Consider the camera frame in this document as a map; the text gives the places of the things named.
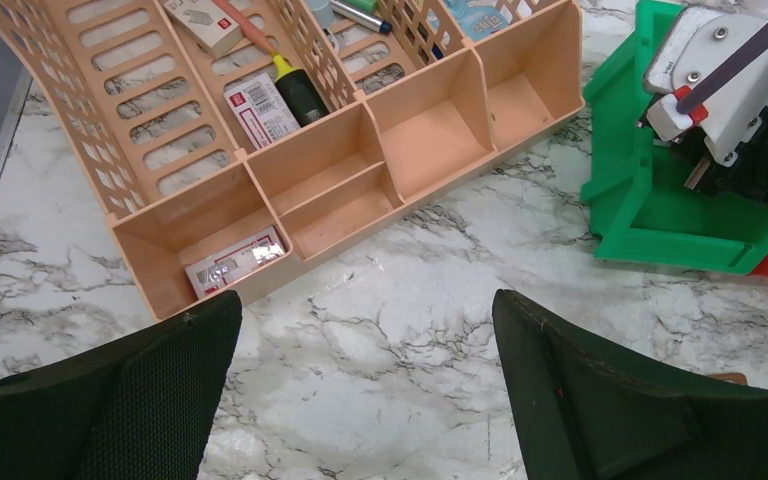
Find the black mesh surface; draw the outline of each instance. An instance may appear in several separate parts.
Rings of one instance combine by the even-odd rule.
[[[196,478],[241,315],[227,293],[0,381],[0,479]]]

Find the purple rod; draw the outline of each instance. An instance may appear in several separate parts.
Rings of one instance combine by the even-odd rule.
[[[749,66],[756,58],[768,49],[768,22],[761,27],[755,35],[741,45],[729,58],[726,59],[711,75],[703,79],[686,97],[678,101],[676,110],[682,115],[687,115],[696,109],[711,95],[717,93],[744,68]]]

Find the marble table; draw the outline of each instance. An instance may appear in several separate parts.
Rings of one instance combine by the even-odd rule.
[[[768,15],[764,0],[708,3]],[[632,30],[634,5],[581,0],[585,80]],[[768,388],[768,280],[595,260],[589,177],[585,110],[248,305],[199,478],[526,478],[490,319],[498,288],[660,361]],[[32,89],[0,182],[0,378],[150,322]]]

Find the white marble surface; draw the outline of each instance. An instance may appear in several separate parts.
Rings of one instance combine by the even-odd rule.
[[[634,1],[582,0],[585,77]],[[768,14],[768,2],[733,2]],[[584,111],[245,309],[199,478],[523,479],[489,317],[513,288],[638,352],[768,388],[768,281],[597,261]],[[150,324],[47,103],[0,182],[0,378]]]

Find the red and white box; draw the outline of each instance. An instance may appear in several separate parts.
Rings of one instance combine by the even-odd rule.
[[[163,8],[213,58],[225,55],[243,39],[240,25],[211,0],[169,0]]]
[[[255,150],[270,145],[298,130],[287,102],[275,84],[261,73],[225,92],[225,100],[254,145]]]
[[[275,227],[261,230],[184,268],[198,298],[204,298],[284,255]]]

